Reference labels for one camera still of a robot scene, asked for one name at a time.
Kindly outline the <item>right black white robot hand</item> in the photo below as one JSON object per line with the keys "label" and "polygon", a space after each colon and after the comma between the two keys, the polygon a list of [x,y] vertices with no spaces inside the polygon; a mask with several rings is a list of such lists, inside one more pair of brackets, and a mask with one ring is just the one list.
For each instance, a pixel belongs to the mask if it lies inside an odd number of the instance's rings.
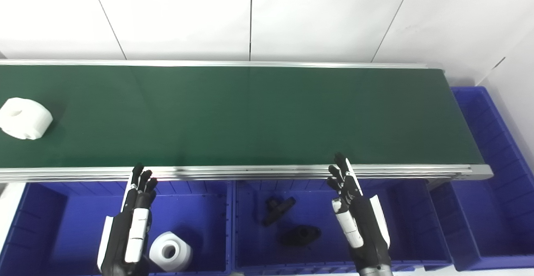
{"label": "right black white robot hand", "polygon": [[349,244],[350,257],[361,276],[392,276],[390,236],[377,195],[365,196],[348,158],[334,156],[326,183],[336,191],[332,209]]}

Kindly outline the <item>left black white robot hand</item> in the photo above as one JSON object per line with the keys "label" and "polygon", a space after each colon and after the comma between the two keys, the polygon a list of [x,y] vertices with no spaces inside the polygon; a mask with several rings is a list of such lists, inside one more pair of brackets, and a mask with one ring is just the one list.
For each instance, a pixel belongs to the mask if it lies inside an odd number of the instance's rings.
{"label": "left black white robot hand", "polygon": [[105,219],[97,256],[103,276],[147,276],[148,232],[152,225],[152,203],[158,179],[137,164],[126,184],[120,212]]}

